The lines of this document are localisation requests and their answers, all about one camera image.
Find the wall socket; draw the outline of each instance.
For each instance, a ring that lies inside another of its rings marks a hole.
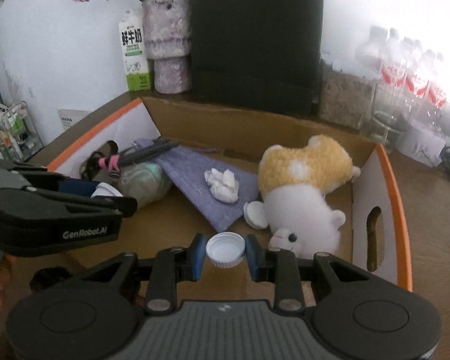
[[[63,130],[68,130],[74,124],[78,123],[85,116],[90,114],[90,111],[80,111],[76,109],[59,109],[58,116],[62,121]]]

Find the white wall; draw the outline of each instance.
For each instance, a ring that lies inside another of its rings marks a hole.
[[[0,91],[4,64],[32,90],[28,102],[45,143],[63,132],[56,110],[94,110],[127,90],[117,25],[136,0],[5,0],[0,9]],[[322,50],[351,58],[371,25],[396,27],[445,53],[450,0],[325,0]]]

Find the purple cloth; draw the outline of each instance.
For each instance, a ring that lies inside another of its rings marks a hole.
[[[134,143],[139,149],[152,145],[152,141],[148,139],[137,139]],[[226,231],[238,218],[241,218],[243,205],[256,200],[259,195],[256,174],[183,146],[174,147],[154,159],[154,162],[163,168],[177,188],[219,233]],[[206,170],[212,168],[220,172],[230,169],[235,174],[235,179],[238,180],[240,187],[238,200],[234,204],[222,203],[212,196],[204,175]]]

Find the green and white carton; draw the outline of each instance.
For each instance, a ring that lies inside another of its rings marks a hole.
[[[151,89],[151,75],[143,44],[142,16],[139,12],[126,11],[118,28],[128,90]]]

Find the brown tabletop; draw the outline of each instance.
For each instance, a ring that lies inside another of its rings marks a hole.
[[[450,360],[450,181],[398,152],[390,161],[408,225],[414,292],[442,314],[442,340],[433,359]]]

